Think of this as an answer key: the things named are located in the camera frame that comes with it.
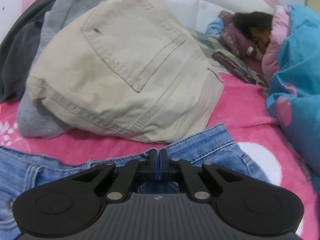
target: gray ribbed panel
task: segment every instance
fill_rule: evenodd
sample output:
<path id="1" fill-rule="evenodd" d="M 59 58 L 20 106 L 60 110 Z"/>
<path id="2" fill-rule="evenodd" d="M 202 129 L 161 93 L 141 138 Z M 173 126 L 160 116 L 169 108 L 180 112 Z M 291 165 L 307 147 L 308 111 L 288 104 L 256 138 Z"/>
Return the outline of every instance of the gray ribbed panel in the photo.
<path id="1" fill-rule="evenodd" d="M 298 240 L 290 233 L 279 237 L 250 236 L 228 226 L 207 204 L 185 194 L 132 194 L 121 204 L 109 205 L 99 220 L 81 233 L 54 240 Z M 19 240 L 49 240 L 29 235 Z"/>

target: black garment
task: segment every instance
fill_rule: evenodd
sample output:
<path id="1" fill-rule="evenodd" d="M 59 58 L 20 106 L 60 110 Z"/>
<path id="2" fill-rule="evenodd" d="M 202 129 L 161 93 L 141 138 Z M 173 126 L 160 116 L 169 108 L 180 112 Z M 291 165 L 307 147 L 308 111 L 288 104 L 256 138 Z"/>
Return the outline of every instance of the black garment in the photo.
<path id="1" fill-rule="evenodd" d="M 14 23 L 0 45 L 0 102 L 22 97 L 38 50 L 44 15 L 55 0 L 36 0 Z"/>

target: metal pin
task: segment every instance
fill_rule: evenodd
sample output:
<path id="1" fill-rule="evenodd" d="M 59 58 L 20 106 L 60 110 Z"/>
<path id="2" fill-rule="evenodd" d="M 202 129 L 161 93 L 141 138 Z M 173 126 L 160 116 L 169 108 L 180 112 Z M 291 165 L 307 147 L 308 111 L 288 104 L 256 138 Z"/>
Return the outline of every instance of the metal pin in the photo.
<path id="1" fill-rule="evenodd" d="M 111 192 L 107 195 L 107 198 L 111 200 L 119 200 L 122 198 L 122 194 L 120 192 Z"/>
<path id="2" fill-rule="evenodd" d="M 210 197 L 210 194 L 208 192 L 198 191 L 195 193 L 195 198 L 197 199 L 207 199 L 209 197 Z"/>

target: green checkered cloth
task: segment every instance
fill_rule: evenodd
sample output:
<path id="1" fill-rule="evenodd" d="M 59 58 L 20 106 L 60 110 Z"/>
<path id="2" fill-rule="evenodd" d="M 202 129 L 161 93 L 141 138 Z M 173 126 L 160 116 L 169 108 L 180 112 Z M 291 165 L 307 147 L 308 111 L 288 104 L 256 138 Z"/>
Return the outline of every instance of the green checkered cloth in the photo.
<path id="1" fill-rule="evenodd" d="M 242 60 L 240 60 L 231 52 L 229 52 L 228 49 L 221 42 L 219 42 L 218 36 L 207 35 L 192 29 L 188 29 L 188 31 L 190 32 L 192 37 L 197 41 L 198 45 L 202 49 L 204 55 L 208 58 L 211 65 L 214 66 L 218 72 L 229 73 L 228 70 L 223 65 L 219 64 L 220 66 L 218 67 L 217 62 L 213 60 L 211 57 L 213 52 L 220 51 L 226 57 L 228 57 L 234 63 L 236 63 L 240 68 L 246 71 L 252 78 L 254 78 L 257 81 L 257 85 L 267 87 L 264 80 L 259 78 L 259 76 L 254 70 L 248 68 Z"/>

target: belt loop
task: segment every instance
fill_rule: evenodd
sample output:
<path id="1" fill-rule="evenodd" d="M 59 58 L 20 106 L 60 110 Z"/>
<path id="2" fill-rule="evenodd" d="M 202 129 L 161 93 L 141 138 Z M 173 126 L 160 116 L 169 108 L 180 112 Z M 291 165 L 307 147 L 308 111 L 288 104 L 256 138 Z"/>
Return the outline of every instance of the belt loop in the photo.
<path id="1" fill-rule="evenodd" d="M 37 165 L 30 165 L 24 177 L 23 191 L 27 191 L 36 186 L 36 177 L 41 171 L 42 167 Z"/>

